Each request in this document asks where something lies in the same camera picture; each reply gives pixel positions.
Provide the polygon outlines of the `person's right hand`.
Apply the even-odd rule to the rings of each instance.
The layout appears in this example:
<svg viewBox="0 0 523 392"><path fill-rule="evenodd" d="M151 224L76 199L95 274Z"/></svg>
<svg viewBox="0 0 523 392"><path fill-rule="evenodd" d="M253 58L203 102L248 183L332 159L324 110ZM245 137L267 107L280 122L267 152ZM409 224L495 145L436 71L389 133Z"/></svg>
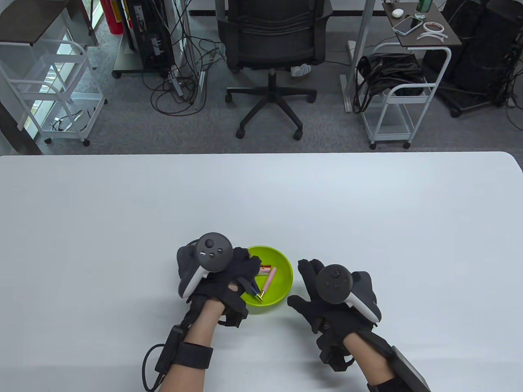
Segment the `person's right hand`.
<svg viewBox="0 0 523 392"><path fill-rule="evenodd" d="M299 312L311 325L314 334L325 334L331 330L338 341L347 335L361 330L372 330L372 323L364 315L345 303L329 304L325 302L316 289L316 277L324 269L321 261L302 259L298 261L298 271L303 278L304 285L310 299L307 301L298 295L290 295L286 302L288 306Z"/></svg>

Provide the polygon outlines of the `person's left hand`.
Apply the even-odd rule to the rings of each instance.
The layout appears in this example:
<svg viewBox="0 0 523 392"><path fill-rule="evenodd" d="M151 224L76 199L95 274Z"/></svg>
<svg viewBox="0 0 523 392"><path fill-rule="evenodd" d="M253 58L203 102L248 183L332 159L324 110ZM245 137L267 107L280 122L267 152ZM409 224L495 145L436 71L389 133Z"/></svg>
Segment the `person's left hand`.
<svg viewBox="0 0 523 392"><path fill-rule="evenodd" d="M246 248L235 247L232 260L220 272L209 273L197 285L194 293L187 303L189 308L189 322L194 322L203 310L208 299L216 299L225 306L225 321L220 325L239 327L241 321L247 318L248 310L241 295L245 292L252 293L251 282L260 269L261 260L251 256Z"/></svg>

